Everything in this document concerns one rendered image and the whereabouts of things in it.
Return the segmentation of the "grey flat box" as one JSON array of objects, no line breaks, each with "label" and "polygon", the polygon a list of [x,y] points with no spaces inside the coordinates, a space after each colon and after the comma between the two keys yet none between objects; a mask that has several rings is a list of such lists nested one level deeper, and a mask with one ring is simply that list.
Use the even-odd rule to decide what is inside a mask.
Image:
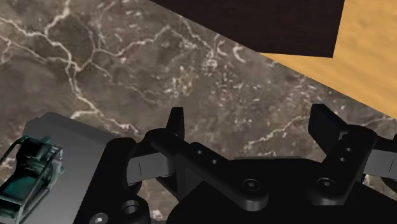
[{"label": "grey flat box", "polygon": [[64,149],[63,174],[24,224],[73,224],[102,152],[116,136],[52,112],[29,120],[23,134],[49,136]]}]

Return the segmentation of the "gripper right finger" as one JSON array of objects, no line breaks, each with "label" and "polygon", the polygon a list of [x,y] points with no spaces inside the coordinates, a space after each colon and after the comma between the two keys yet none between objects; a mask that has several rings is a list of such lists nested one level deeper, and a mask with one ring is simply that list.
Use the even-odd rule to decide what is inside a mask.
[{"label": "gripper right finger", "polygon": [[308,184],[312,204],[357,202],[367,174],[385,179],[397,190],[397,135],[386,139],[362,125],[348,124],[324,104],[311,106],[308,133],[326,154]]}]

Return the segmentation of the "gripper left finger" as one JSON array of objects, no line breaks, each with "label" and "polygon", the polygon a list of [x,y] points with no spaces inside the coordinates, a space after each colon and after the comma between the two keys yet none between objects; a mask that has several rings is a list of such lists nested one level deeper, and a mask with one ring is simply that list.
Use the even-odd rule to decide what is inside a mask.
[{"label": "gripper left finger", "polygon": [[185,141],[184,112],[171,109],[164,128],[143,140],[107,142],[73,224],[151,224],[142,182],[156,179],[178,200],[166,224],[255,222],[269,189],[258,172],[262,160],[228,160],[200,143]]}]

